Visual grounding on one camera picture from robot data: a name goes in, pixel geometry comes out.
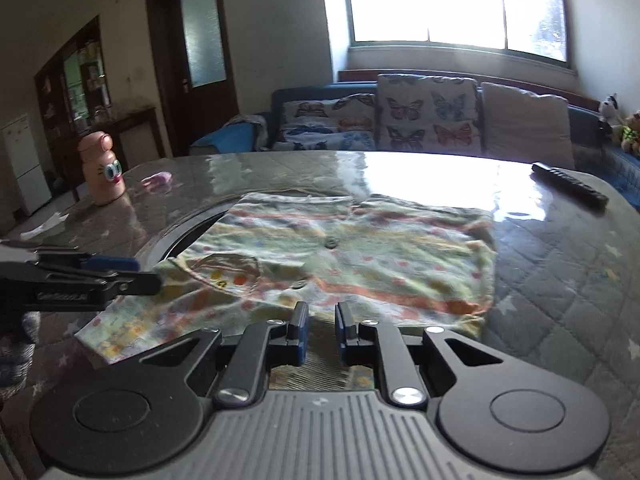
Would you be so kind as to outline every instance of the white refrigerator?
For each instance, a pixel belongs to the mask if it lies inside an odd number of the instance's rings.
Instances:
[[[2,137],[18,183],[22,206],[31,215],[51,200],[51,193],[40,167],[28,116],[23,115],[2,128]]]

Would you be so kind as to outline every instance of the cartoon figurine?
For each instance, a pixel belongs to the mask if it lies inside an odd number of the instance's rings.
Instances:
[[[82,172],[96,205],[104,205],[125,190],[122,167],[111,151],[113,140],[105,132],[94,132],[78,142]]]

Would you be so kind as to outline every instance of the pink object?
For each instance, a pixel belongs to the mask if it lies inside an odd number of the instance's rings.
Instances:
[[[78,142],[84,179],[97,205],[108,204],[125,191],[122,167],[112,147],[113,140],[105,132],[94,132]]]
[[[155,173],[151,176],[143,178],[142,181],[140,181],[140,184],[142,184],[142,186],[146,187],[147,189],[153,189],[157,186],[164,186],[165,184],[168,184],[169,182],[171,182],[173,177],[174,176],[168,171],[161,171],[160,173]]]

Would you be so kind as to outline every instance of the gloved hand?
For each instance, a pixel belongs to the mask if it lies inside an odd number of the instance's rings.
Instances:
[[[25,312],[0,320],[0,408],[27,380],[39,329],[39,312]]]

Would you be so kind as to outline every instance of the wooden door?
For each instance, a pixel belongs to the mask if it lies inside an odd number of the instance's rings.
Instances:
[[[156,76],[174,155],[238,113],[222,0],[147,0]]]

